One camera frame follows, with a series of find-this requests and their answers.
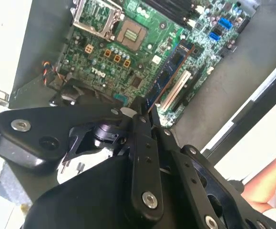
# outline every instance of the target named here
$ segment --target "chip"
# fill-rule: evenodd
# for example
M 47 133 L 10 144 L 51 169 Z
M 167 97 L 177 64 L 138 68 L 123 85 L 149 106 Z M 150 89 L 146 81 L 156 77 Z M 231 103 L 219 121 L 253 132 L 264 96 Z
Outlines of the chip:
M 140 83 L 141 83 L 142 79 L 139 78 L 138 76 L 135 76 L 133 81 L 132 81 L 132 84 L 131 86 L 135 87 L 135 88 L 138 88 Z
M 196 23 L 195 29 L 200 30 L 202 28 L 202 25 L 200 23 Z
M 161 61 L 161 57 L 155 55 L 153 56 L 152 62 L 154 62 L 155 64 L 159 64 Z
M 142 25 L 126 19 L 117 36 L 117 41 L 132 51 L 137 51 L 146 36 L 147 29 Z

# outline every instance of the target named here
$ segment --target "blue sata port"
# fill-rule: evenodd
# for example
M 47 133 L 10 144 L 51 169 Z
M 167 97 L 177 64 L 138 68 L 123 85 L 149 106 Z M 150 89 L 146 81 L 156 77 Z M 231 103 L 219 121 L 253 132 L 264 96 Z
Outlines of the blue sata port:
M 232 23 L 230 21 L 228 21 L 226 18 L 221 18 L 218 21 L 218 24 L 220 24 L 221 26 L 223 26 L 224 28 L 226 28 L 227 30 L 232 28 Z
M 210 32 L 209 37 L 212 38 L 215 41 L 220 40 L 220 36 L 218 36 L 215 32 Z

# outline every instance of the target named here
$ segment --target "screw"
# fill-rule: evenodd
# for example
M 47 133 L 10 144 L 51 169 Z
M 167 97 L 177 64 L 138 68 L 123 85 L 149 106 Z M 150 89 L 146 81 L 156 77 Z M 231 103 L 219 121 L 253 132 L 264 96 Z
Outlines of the screw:
M 197 152 L 194 148 L 190 148 L 190 151 L 191 151 L 192 154 L 197 154 Z
M 118 114 L 119 114 L 119 112 L 118 112 L 116 109 L 111 109 L 111 112 L 112 112 L 113 114 L 115 114 L 115 115 L 118 115 Z
M 210 229 L 218 229 L 216 221 L 211 216 L 205 217 L 205 223 Z
M 143 203 L 151 209 L 155 209 L 158 206 L 157 198 L 151 192 L 144 192 L 142 194 Z
M 16 119 L 12 121 L 10 125 L 14 130 L 20 132 L 27 132 L 31 129 L 31 124 L 29 123 L 29 121 L 23 119 Z
M 140 117 L 140 120 L 141 120 L 142 122 L 146 123 L 146 119 L 145 119 L 145 118 Z
M 257 221 L 258 226 L 260 227 L 260 229 L 266 229 L 266 227 L 264 226 L 264 224 L 260 221 Z
M 171 132 L 168 131 L 168 130 L 166 130 L 166 129 L 164 130 L 164 132 L 165 132 L 165 134 L 168 135 L 168 136 L 171 135 Z

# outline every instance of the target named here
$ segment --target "pci express slot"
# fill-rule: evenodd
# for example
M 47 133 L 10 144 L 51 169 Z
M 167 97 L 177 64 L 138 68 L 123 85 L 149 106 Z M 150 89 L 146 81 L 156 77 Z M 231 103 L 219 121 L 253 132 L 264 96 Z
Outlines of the pci express slot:
M 190 78 L 191 73 L 187 70 L 185 70 L 177 83 L 174 85 L 172 90 L 167 95 L 166 99 L 161 103 L 161 110 L 166 111 L 172 104 L 172 102 L 175 100 L 176 96 L 179 94 L 180 90 L 184 87 L 185 83 Z
M 152 109 L 154 104 L 165 92 L 169 83 L 177 75 L 179 69 L 193 50 L 194 45 L 192 43 L 181 40 L 172 54 L 164 62 L 151 89 L 146 94 L 148 111 Z
M 171 107 L 171 110 L 173 112 L 176 112 L 177 109 L 180 107 L 180 105 L 186 100 L 187 96 L 193 91 L 195 84 L 198 82 L 198 80 L 203 76 L 204 70 L 206 68 L 206 64 L 204 64 L 198 72 L 193 75 L 193 79 L 187 83 L 186 90 L 179 96 L 178 102 L 174 103 L 174 105 Z

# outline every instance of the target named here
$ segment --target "wire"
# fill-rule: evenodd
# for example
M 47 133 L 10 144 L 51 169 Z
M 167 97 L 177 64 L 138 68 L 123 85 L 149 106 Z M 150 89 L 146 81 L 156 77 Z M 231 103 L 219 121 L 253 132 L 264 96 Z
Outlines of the wire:
M 67 80 L 65 79 L 65 77 L 62 77 L 57 71 L 56 71 L 56 68 L 53 67 L 53 65 L 49 62 L 49 61 L 45 61 L 45 62 L 42 62 L 43 63 L 43 74 L 42 74 L 42 77 L 43 77 L 43 83 L 45 86 L 47 86 L 47 73 L 48 73 L 48 70 L 51 70 L 54 72 L 54 74 L 56 74 L 58 76 L 58 78 L 60 80 L 62 80 L 62 84 L 66 83 Z

